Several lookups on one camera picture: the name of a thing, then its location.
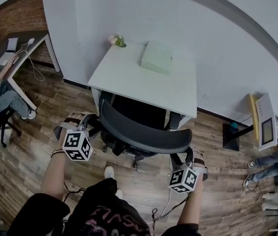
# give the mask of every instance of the white top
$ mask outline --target white top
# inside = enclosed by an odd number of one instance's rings
[[[195,64],[174,54],[171,74],[160,74],[140,67],[145,45],[126,44],[109,49],[88,85],[196,118]]]

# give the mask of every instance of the pink flower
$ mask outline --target pink flower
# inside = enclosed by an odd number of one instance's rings
[[[110,42],[112,45],[114,45],[114,44],[116,43],[116,41],[117,41],[117,38],[116,38],[114,35],[109,37],[109,42]]]

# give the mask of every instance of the white desk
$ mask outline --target white desk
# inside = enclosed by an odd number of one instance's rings
[[[196,118],[195,64],[174,55],[171,74],[163,75],[139,66],[144,50],[145,45],[132,42],[110,48],[88,82],[96,106],[104,90],[182,114],[179,126]]]
[[[33,104],[32,101],[25,95],[25,93],[21,90],[21,88],[16,84],[16,82],[13,79],[13,76],[18,71],[20,66],[25,62],[25,60],[29,57],[29,55],[43,42],[45,41],[47,49],[49,51],[49,54],[51,56],[51,60],[53,62],[53,65],[55,67],[55,70],[57,72],[60,71],[52,43],[50,40],[50,36],[47,30],[35,30],[35,31],[22,31],[22,32],[12,32],[8,34],[1,42],[0,42],[0,55],[3,55],[7,48],[7,43],[9,38],[18,37],[18,45],[17,50],[21,48],[22,44],[28,43],[29,39],[34,38],[33,44],[29,45],[27,48],[27,54],[25,52],[21,52],[18,54],[19,58],[12,65],[12,67],[9,69],[7,74],[5,75],[5,79],[11,84],[11,86],[14,88],[14,90],[21,96],[21,98],[34,110],[36,110],[36,106]]]

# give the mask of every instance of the brick wall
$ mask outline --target brick wall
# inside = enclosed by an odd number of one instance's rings
[[[10,32],[47,29],[42,0],[8,0],[0,5],[0,40]],[[52,63],[45,43],[31,54],[31,59]]]

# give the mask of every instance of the laptop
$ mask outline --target laptop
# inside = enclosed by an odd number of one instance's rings
[[[8,39],[8,45],[7,45],[6,52],[0,58],[0,65],[5,66],[8,63],[8,60],[10,59],[10,57],[15,55],[16,49],[17,49],[17,43],[18,43],[17,37]]]

